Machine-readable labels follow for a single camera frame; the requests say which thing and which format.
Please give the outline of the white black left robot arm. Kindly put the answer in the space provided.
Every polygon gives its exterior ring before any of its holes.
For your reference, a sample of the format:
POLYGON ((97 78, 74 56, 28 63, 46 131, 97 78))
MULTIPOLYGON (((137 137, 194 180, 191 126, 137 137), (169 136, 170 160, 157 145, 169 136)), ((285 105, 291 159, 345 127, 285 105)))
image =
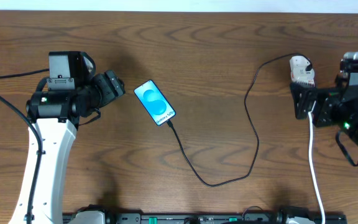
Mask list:
POLYGON ((29 151, 11 223, 63 223, 62 200, 68 157, 80 119, 125 94, 112 70, 96 73, 86 52, 50 52, 49 75, 26 103, 29 151))

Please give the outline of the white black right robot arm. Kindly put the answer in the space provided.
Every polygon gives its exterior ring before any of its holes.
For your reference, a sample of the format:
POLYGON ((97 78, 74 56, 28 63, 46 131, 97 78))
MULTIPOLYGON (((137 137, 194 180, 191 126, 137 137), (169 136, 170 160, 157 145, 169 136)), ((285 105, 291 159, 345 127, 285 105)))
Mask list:
MULTIPOLYGON (((337 125, 358 145, 358 52, 347 52, 340 63, 340 73, 332 88, 318 88, 314 70, 304 55, 290 59, 290 90, 296 119, 306 119, 317 128, 337 125)), ((358 167, 342 144, 338 145, 349 163, 358 167)))

